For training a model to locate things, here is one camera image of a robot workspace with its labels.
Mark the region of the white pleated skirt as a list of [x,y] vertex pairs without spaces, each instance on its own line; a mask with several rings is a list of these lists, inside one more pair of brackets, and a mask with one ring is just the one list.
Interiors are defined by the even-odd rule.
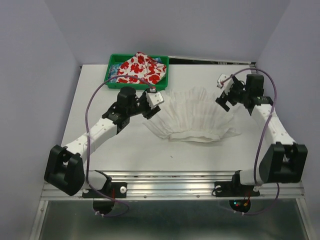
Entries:
[[218,94],[204,87],[162,91],[160,111],[143,124],[157,137],[175,142],[212,143],[241,134],[236,110],[225,111],[216,103]]

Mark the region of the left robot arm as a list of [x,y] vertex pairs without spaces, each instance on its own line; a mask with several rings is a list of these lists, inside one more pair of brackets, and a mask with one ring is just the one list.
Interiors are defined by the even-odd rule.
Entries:
[[116,101],[98,122],[74,141],[55,145],[49,152],[44,180],[69,196],[75,195],[84,184],[89,184],[90,156],[107,140],[119,134],[131,117],[142,115],[151,119],[164,103],[162,94],[154,88],[146,89],[141,96],[132,87],[123,87]]

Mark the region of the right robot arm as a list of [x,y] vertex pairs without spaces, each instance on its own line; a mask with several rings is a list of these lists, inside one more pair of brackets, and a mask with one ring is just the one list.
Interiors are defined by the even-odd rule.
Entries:
[[308,149],[289,135],[276,114],[275,100],[264,95],[264,76],[248,74],[246,81],[242,82],[234,75],[222,74],[217,80],[217,86],[222,89],[222,93],[216,103],[225,111],[230,109],[227,103],[232,106],[242,104],[262,129],[257,151],[261,150],[263,143],[268,145],[268,149],[261,160],[259,153],[256,154],[252,169],[237,170],[230,181],[216,181],[213,195],[259,196],[259,187],[263,184],[300,182]]

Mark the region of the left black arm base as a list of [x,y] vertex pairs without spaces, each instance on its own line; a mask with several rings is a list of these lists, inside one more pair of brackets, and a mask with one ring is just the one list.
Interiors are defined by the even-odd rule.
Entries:
[[127,182],[113,182],[111,176],[95,170],[92,173],[86,173],[85,183],[89,190],[83,196],[95,199],[92,204],[95,215],[102,218],[115,218],[129,212],[130,206],[124,201],[128,192]]

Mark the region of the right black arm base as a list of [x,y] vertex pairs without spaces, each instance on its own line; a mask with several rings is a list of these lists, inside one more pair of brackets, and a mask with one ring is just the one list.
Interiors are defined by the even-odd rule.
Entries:
[[235,212],[246,214],[251,208],[251,197],[259,197],[260,191],[254,191],[250,185],[233,183],[232,181],[215,181],[212,195],[217,198],[231,198],[229,205]]

